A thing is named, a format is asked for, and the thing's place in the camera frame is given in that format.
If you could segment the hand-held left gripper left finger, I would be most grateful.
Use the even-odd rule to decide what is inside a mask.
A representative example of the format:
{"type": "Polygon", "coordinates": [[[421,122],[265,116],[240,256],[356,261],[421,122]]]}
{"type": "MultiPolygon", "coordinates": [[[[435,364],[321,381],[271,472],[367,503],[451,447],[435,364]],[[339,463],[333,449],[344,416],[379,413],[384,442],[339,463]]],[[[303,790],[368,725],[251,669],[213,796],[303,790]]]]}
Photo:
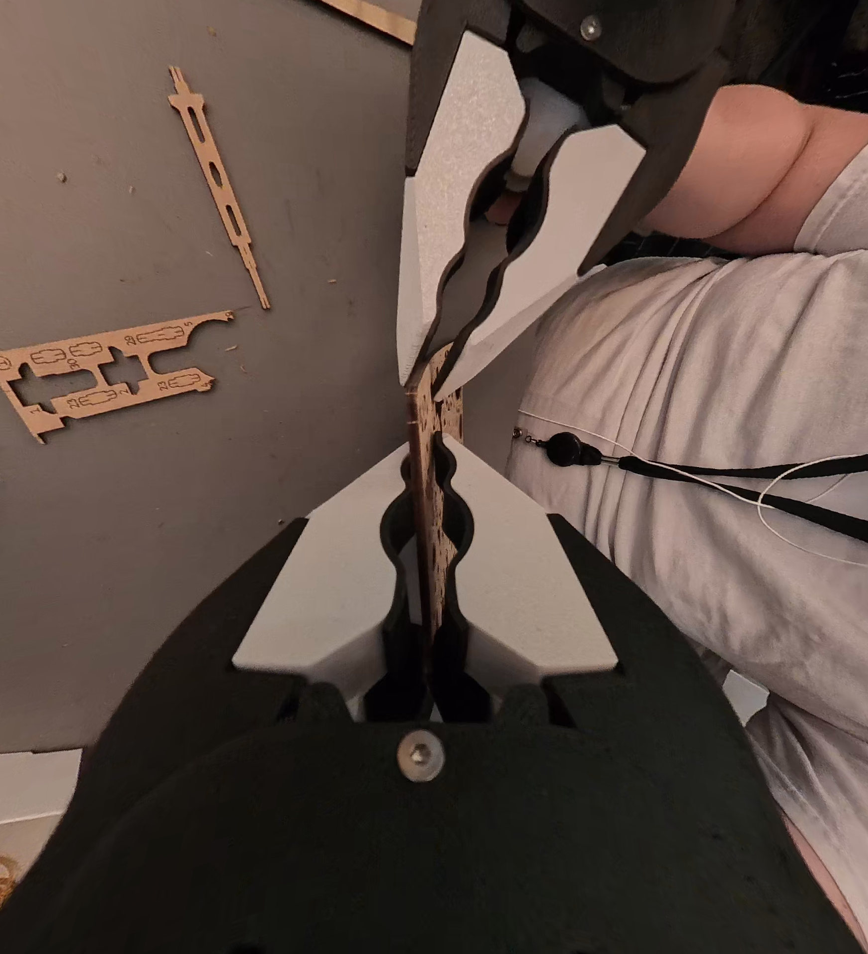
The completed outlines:
{"type": "Polygon", "coordinates": [[[327,682],[344,698],[364,695],[385,674],[382,625],[396,569],[380,528],[405,490],[408,448],[402,444],[309,514],[233,657],[238,669],[327,682]]]}

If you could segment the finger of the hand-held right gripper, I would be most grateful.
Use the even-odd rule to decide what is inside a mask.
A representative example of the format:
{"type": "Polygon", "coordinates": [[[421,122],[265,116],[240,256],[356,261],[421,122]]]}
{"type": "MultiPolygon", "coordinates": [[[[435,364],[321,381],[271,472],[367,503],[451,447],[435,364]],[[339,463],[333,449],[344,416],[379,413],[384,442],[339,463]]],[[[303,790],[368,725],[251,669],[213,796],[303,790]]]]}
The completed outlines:
{"type": "Polygon", "coordinates": [[[517,241],[447,353],[435,397],[467,384],[579,282],[587,253],[644,154],[617,125],[557,142],[510,222],[517,241]]]}
{"type": "Polygon", "coordinates": [[[416,171],[404,182],[396,306],[403,387],[440,321],[444,286],[463,260],[475,193],[510,154],[525,113],[507,51],[464,30],[416,171]]]}

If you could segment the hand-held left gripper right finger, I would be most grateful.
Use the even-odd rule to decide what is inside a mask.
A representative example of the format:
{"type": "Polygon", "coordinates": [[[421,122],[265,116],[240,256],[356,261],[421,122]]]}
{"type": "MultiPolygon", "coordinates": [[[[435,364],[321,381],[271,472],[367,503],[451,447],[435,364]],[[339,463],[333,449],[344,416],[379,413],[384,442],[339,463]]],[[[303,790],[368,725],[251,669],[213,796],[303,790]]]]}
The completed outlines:
{"type": "Polygon", "coordinates": [[[455,569],[469,625],[465,669],[500,698],[562,674],[609,672],[618,658],[544,509],[452,436],[450,480],[473,518],[455,569]]]}

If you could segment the large wooden model parts sheet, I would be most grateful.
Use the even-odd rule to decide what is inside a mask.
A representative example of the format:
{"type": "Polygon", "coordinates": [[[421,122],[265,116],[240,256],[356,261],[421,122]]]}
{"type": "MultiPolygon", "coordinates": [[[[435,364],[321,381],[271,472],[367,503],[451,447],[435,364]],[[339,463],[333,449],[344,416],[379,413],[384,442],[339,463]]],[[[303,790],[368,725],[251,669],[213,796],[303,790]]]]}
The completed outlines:
{"type": "Polygon", "coordinates": [[[446,579],[457,551],[442,527],[443,491],[437,482],[434,438],[443,433],[464,440],[463,391],[435,399],[436,382],[450,351],[444,347],[422,359],[405,386],[411,490],[416,536],[425,674],[433,672],[433,647],[442,623],[446,579]]]}

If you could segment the person's right forearm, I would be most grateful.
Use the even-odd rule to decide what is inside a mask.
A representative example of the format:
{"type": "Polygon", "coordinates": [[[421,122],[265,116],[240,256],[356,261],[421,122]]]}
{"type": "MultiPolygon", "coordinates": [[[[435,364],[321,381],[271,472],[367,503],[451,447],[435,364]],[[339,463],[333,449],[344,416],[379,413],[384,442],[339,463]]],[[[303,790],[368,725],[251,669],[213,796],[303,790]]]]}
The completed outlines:
{"type": "Polygon", "coordinates": [[[634,229],[742,256],[792,250],[816,203],[868,144],[868,113],[760,85],[718,89],[690,158],[634,229]]]}

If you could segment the white t-shirt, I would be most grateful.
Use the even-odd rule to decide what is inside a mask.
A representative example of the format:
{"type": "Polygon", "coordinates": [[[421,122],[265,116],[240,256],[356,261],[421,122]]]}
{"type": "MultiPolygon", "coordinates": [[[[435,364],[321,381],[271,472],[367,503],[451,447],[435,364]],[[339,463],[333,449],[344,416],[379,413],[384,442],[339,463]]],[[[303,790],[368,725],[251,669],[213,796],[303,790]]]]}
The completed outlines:
{"type": "MultiPolygon", "coordinates": [[[[748,470],[868,453],[868,144],[785,253],[595,272],[538,327],[525,435],[748,470]]],[[[551,464],[508,478],[769,691],[747,725],[786,827],[868,952],[868,546],[704,484],[551,464]]]]}

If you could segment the slim slotted wooden strip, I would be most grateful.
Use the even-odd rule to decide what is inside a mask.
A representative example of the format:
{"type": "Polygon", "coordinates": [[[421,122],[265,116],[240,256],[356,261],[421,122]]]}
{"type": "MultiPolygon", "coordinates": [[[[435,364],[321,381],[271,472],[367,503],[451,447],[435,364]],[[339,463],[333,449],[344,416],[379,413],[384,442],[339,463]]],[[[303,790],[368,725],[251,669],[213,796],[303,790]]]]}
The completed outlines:
{"type": "Polygon", "coordinates": [[[253,256],[249,228],[213,137],[204,97],[190,89],[178,66],[168,66],[168,72],[175,92],[167,99],[182,119],[196,159],[213,196],[220,220],[229,241],[239,251],[242,262],[249,272],[259,303],[264,310],[270,310],[271,303],[253,256]]]}

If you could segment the white cardboard box tray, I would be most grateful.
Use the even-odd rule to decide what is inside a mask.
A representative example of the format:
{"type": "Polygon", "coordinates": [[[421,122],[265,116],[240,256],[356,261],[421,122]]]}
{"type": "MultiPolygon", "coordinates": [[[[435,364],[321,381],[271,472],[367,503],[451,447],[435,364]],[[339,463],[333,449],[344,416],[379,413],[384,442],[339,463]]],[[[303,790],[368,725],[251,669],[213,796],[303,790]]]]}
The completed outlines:
{"type": "Polygon", "coordinates": [[[20,883],[72,799],[82,750],[0,754],[0,855],[20,866],[20,883]]]}

